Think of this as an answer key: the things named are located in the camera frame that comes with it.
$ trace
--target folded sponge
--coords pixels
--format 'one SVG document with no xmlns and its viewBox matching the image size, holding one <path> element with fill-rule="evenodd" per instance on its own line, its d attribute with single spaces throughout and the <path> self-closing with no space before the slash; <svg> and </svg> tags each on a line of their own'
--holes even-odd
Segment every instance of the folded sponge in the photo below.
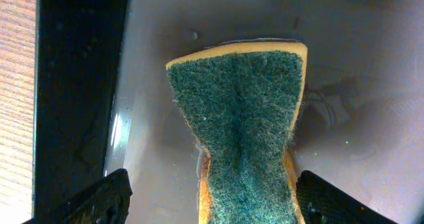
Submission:
<svg viewBox="0 0 424 224">
<path fill-rule="evenodd" d="M 305 80 L 296 42 L 210 48 L 166 65 L 177 106 L 207 156 L 200 223 L 298 223 L 283 162 Z"/>
</svg>

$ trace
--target wooden surface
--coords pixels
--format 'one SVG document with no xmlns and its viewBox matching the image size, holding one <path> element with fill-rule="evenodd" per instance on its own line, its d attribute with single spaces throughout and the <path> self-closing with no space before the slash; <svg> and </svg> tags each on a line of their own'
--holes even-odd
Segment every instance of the wooden surface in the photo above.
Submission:
<svg viewBox="0 0 424 224">
<path fill-rule="evenodd" d="M 31 216 L 36 0 L 0 0 L 0 216 Z"/>
</svg>

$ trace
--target wet sponge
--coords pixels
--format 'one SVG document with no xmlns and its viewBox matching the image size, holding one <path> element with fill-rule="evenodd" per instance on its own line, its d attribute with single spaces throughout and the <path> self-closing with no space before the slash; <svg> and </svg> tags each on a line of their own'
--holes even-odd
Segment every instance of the wet sponge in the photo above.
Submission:
<svg viewBox="0 0 424 224">
<path fill-rule="evenodd" d="M 297 223 L 283 165 L 305 78 L 306 47 L 253 42 L 167 64 L 177 106 L 207 153 L 200 223 Z"/>
</svg>

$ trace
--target gray surface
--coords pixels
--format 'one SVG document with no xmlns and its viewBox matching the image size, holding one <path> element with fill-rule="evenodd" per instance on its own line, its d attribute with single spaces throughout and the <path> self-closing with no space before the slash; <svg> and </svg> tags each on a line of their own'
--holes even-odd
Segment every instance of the gray surface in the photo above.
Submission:
<svg viewBox="0 0 424 224">
<path fill-rule="evenodd" d="M 113 113 L 120 119 L 111 127 L 115 137 L 111 137 L 105 167 L 107 173 L 121 166 L 129 171 L 134 195 L 127 222 L 197 223 L 195 139 L 172 103 L 166 62 L 226 40 L 300 37 L 309 49 L 307 83 L 319 87 L 354 74 L 361 81 L 361 103 L 383 93 L 422 86 L 422 49 L 418 46 L 423 44 L 423 21 L 420 6 L 411 6 L 414 2 L 131 0 Z M 296 18 L 299 22 L 294 28 Z M 386 158 L 397 162 L 395 156 Z M 403 164 L 399 167 L 392 176 L 403 172 Z M 338 170 L 332 182 L 347 179 L 349 174 Z M 369 184 L 378 187 L 376 182 Z M 413 187 L 402 184 L 393 187 L 393 192 L 423 186 L 419 180 Z M 398 197 L 406 201 L 396 212 L 385 205 L 371 208 L 408 223 L 413 214 L 402 216 L 412 203 L 408 200 L 423 197 L 406 192 Z"/>
</svg>

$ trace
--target sponge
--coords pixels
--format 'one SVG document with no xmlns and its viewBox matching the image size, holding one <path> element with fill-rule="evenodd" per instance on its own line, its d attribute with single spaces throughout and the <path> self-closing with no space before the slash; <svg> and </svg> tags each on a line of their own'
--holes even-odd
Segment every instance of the sponge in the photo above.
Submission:
<svg viewBox="0 0 424 224">
<path fill-rule="evenodd" d="M 199 223 L 303 223 L 285 150 L 306 54 L 298 42 L 243 42 L 166 65 L 176 104 L 206 153 Z"/>
</svg>

